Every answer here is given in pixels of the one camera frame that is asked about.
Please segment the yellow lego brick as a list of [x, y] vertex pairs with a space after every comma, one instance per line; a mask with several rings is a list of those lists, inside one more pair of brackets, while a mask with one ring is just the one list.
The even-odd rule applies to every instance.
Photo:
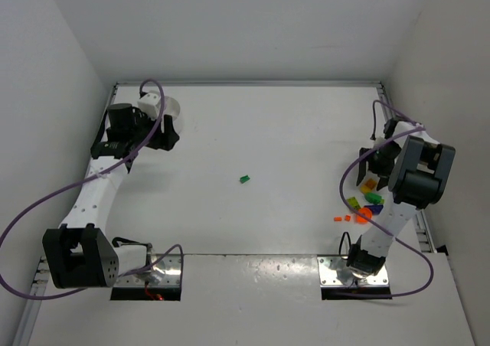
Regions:
[[374, 180], [373, 178], [369, 178], [360, 186], [360, 191], [363, 194], [367, 194], [374, 191], [376, 187], [377, 187], [377, 181]]

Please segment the lime green lego brick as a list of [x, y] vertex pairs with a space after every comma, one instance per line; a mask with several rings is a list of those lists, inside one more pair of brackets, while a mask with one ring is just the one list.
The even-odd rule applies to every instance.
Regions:
[[361, 209], [361, 205], [359, 204], [358, 200], [356, 199], [356, 197], [350, 197], [347, 199], [347, 202], [349, 204], [349, 206], [354, 209], [355, 211], [358, 211]]

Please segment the small green lego piece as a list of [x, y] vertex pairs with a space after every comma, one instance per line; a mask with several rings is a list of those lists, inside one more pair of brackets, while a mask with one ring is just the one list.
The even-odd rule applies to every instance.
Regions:
[[248, 175], [244, 175], [244, 176], [240, 177], [239, 182], [241, 184], [244, 184], [244, 183], [246, 183], [249, 180], [250, 180], [250, 177]]

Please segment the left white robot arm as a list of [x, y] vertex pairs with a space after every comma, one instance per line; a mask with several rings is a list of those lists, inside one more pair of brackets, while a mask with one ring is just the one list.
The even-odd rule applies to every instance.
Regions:
[[170, 151], [180, 139], [173, 118], [153, 96], [107, 108], [109, 125], [90, 153], [88, 179], [57, 229], [46, 230], [43, 249], [59, 289], [112, 287], [119, 276], [148, 265], [148, 243], [118, 244], [106, 238], [106, 225], [117, 191], [130, 173], [139, 146]]

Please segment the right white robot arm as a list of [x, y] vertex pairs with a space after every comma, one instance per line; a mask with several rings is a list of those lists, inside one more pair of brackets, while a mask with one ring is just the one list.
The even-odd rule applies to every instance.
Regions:
[[375, 151], [359, 151], [357, 183], [369, 171], [379, 177], [389, 196], [381, 218], [360, 235], [349, 250], [346, 266], [359, 278], [375, 276], [390, 247], [418, 211], [443, 196], [456, 149], [430, 137], [422, 124], [401, 117], [389, 119]]

